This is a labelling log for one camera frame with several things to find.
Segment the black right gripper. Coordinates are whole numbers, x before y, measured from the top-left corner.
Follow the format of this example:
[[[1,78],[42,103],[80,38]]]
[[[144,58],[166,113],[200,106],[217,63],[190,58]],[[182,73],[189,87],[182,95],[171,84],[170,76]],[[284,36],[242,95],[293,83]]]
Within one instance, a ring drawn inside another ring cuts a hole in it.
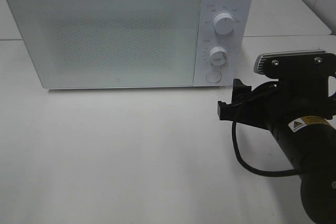
[[[335,94],[329,95],[327,77],[268,81],[255,89],[234,79],[232,104],[218,101],[217,114],[221,121],[233,121],[233,130],[237,123],[265,127],[305,115],[330,120],[335,116]]]

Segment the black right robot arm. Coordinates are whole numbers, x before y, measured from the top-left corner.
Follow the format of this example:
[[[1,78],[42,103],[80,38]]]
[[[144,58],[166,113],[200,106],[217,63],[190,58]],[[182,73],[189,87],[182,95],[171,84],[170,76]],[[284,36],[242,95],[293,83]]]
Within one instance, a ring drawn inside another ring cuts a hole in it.
[[[300,196],[315,223],[335,223],[335,96],[328,78],[278,78],[256,88],[233,82],[232,101],[218,103],[218,116],[232,123],[237,161],[249,172],[264,177],[299,176]],[[249,165],[242,157],[236,126],[268,130],[292,169],[269,171]]]

